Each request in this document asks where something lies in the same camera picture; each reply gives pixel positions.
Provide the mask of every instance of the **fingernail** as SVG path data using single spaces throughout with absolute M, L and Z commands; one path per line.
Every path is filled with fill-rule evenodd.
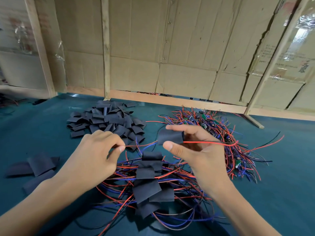
M 122 153 L 125 148 L 126 148 L 125 146 L 120 146 L 119 147 L 120 153 Z
M 166 150 L 170 151 L 170 150 L 173 148 L 173 144 L 172 144 L 171 142 L 165 142 L 165 143 L 163 144 L 163 147 L 164 147 Z

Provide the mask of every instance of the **teal mat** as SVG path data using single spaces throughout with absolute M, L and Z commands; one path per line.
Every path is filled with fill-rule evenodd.
M 12 115 L 0 114 L 0 174 L 15 162 L 26 160 L 35 154 L 45 152 L 50 156 L 60 156 L 61 164 L 75 150 L 80 139 L 71 139 L 66 128 L 66 120 L 72 111 L 82 111 L 101 99 L 92 96 L 68 94 L 59 95 L 44 103 L 33 106 L 29 103 L 16 107 Z M 172 115 L 171 111 L 179 107 L 138 103 L 134 107 L 134 117 L 142 120 L 161 120 L 158 115 Z M 255 184 L 247 179 L 235 179 L 233 182 L 241 194 L 273 227 L 283 235 L 313 235 L 315 231 L 313 210 L 315 209 L 313 183 L 313 165 L 315 163 L 315 123 L 290 119 L 254 117 L 265 126 L 258 129 L 248 121 L 233 114 L 225 114 L 231 125 L 236 125 L 234 134 L 241 143 L 250 148 L 270 141 L 281 131 L 284 139 L 270 147 L 257 150 L 267 160 L 273 160 L 269 166 L 257 163 L 257 170 L 262 178 Z M 160 123 L 148 123 L 145 128 L 144 144 L 153 142 Z M 161 146 L 156 151 L 167 154 Z M 0 213 L 3 214 L 25 198 L 22 185 L 32 177 L 0 179 Z M 109 221 L 111 212 L 91 209 L 90 204 L 101 202 L 104 198 L 91 190 L 76 202 L 63 210 L 42 229 L 43 235 L 97 235 L 102 229 L 81 229 L 73 221 L 84 226 L 96 227 Z M 192 223 L 183 231 L 165 230 L 159 223 L 147 219 L 140 221 L 127 216 L 119 220 L 106 235 L 214 235 L 203 224 Z M 237 235 L 232 226 L 222 225 L 231 235 Z M 214 232 L 220 228 L 210 225 Z

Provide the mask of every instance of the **person's right hand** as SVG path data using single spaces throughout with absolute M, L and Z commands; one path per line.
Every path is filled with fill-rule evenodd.
M 218 141 L 200 126 L 167 125 L 166 129 L 184 131 L 185 141 Z M 215 197 L 215 193 L 231 183 L 226 173 L 224 146 L 210 143 L 184 143 L 184 146 L 166 141 L 163 147 L 190 165 L 199 186 Z

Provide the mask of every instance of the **forearm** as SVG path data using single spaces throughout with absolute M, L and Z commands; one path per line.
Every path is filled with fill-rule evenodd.
M 0 235 L 34 235 L 79 196 L 72 192 L 66 182 L 55 177 L 42 182 L 27 198 L 0 217 Z
M 281 236 L 247 202 L 229 181 L 213 193 L 213 199 L 241 236 Z

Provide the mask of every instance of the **wooden post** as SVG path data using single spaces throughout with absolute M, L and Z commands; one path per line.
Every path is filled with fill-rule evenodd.
M 26 4 L 28 18 L 30 19 L 30 23 L 33 29 L 33 34 L 34 34 L 34 38 L 35 38 L 35 42 L 37 46 L 39 59 L 42 64 L 42 70 L 44 72 L 49 97 L 52 98 L 56 96 L 56 91 L 53 85 L 53 79 L 51 77 L 51 72 L 49 68 L 44 41 L 42 39 L 42 32 L 40 29 L 35 1 L 34 0 L 24 0 L 24 1 Z
M 109 41 L 109 12 L 108 0 L 101 0 L 102 29 L 103 29 L 103 58 L 104 58 L 104 97 L 110 99 L 110 41 Z
M 250 102 L 249 102 L 249 104 L 248 104 L 248 106 L 244 112 L 245 117 L 259 128 L 264 128 L 264 126 L 262 126 L 259 122 L 257 122 L 256 120 L 254 120 L 252 117 L 249 116 L 250 110 L 253 108 L 260 93 L 262 92 L 262 88 L 264 87 L 264 85 L 265 85 L 266 81 L 268 80 L 268 77 L 270 76 L 275 64 L 277 63 L 279 56 L 282 53 L 285 45 L 287 44 L 289 37 L 292 34 L 292 31 L 296 27 L 297 21 L 299 20 L 300 16 L 302 15 L 302 12 L 305 9 L 308 1 L 309 0 L 301 0 L 301 2 L 299 3 L 298 8 L 296 9 L 295 13 L 293 14 L 293 17 L 292 17 L 290 23 L 288 24 L 288 27 L 286 28 L 281 40 L 279 41 L 278 46 L 277 46 L 269 64 L 268 64 L 265 72 L 264 72 L 264 75 L 262 76 L 262 79 L 260 80 L 260 82 L 258 84 L 258 87 L 255 90 L 254 95 L 252 96 L 252 99 L 250 100 Z

